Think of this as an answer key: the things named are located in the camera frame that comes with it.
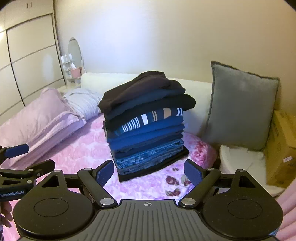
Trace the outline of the person's left hand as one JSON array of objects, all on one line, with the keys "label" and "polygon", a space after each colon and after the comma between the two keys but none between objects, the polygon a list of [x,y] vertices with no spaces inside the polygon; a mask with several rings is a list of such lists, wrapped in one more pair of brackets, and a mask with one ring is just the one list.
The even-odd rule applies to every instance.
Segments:
[{"label": "person's left hand", "polygon": [[0,213],[1,213],[1,225],[4,225],[8,228],[11,227],[11,222],[13,221],[13,216],[11,214],[13,208],[10,202],[1,202]]}]

